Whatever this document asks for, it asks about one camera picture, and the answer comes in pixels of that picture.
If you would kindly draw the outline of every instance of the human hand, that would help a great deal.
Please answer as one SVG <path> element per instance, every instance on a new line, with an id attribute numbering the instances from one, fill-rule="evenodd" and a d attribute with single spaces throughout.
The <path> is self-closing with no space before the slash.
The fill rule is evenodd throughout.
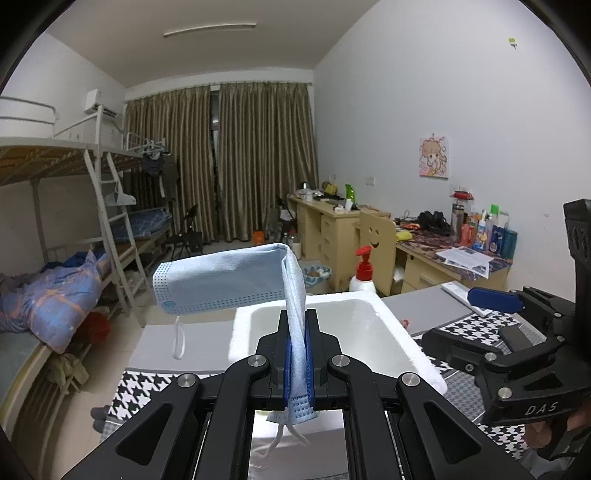
<path id="1" fill-rule="evenodd" d="M 567 422 L 567 431 L 579 427 L 591 427 L 591 399 L 587 400 L 581 409 L 573 413 Z M 525 426 L 525 441 L 531 448 L 543 448 L 552 441 L 552 430 L 545 421 L 530 423 Z"/>

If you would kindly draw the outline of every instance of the surgical mask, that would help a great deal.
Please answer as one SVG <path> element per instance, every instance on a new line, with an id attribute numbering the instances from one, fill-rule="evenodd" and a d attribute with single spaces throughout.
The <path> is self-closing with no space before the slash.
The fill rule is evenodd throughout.
<path id="1" fill-rule="evenodd" d="M 296 256 L 284 244 L 261 245 L 163 263 L 152 281 L 157 303 L 166 313 L 177 314 L 173 355 L 181 358 L 185 337 L 180 316 L 208 310 L 236 308 L 285 299 L 291 339 L 291 389 L 284 411 L 272 412 L 269 421 L 283 425 L 301 442 L 307 441 L 292 425 L 316 418 L 307 393 L 307 359 L 304 343 L 306 289 Z M 268 455 L 274 445 L 267 450 Z"/>

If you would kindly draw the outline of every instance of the red bag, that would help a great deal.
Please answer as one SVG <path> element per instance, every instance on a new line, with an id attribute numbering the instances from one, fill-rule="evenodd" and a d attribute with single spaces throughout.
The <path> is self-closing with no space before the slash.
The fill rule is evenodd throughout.
<path id="1" fill-rule="evenodd" d="M 90 312 L 82 325 L 74 334 L 75 340 L 84 343 L 103 343 L 111 332 L 111 324 L 106 315 L 99 312 Z"/>

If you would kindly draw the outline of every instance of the blue checkered mattress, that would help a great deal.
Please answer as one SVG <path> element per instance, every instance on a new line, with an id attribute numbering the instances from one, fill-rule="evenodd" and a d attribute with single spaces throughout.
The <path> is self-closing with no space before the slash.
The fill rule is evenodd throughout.
<path id="1" fill-rule="evenodd" d="M 131 230 L 136 240 L 146 240 L 170 222 L 173 216 L 165 209 L 150 209 L 129 214 Z M 117 220 L 113 223 L 111 230 L 115 242 L 125 244 L 129 242 L 127 229 L 125 228 L 125 219 Z"/>

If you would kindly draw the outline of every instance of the finger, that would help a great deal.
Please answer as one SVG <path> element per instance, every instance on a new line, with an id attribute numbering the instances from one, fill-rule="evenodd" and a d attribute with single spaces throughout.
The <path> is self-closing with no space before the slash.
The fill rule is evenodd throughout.
<path id="1" fill-rule="evenodd" d="M 587 423 L 587 412 L 586 410 L 582 409 L 579 410 L 577 413 L 573 413 L 569 417 L 566 423 L 566 429 L 568 432 L 570 432 L 571 430 L 576 430 L 579 427 L 587 425 Z"/>
<path id="2" fill-rule="evenodd" d="M 545 422 L 538 422 L 541 424 L 541 429 L 538 432 L 536 428 L 539 425 L 529 424 L 525 426 L 525 441 L 531 448 L 543 448 L 552 440 L 552 430 Z"/>
<path id="3" fill-rule="evenodd" d="M 537 433 L 539 433 L 539 432 L 541 432 L 541 431 L 542 431 L 542 428 L 544 427 L 544 425 L 545 425 L 545 422 L 544 422 L 544 421 L 537 421 L 537 422 L 535 422 L 535 423 L 531 423 L 530 425 L 531 425 L 531 426 L 534 428 L 534 430 L 535 430 Z"/>

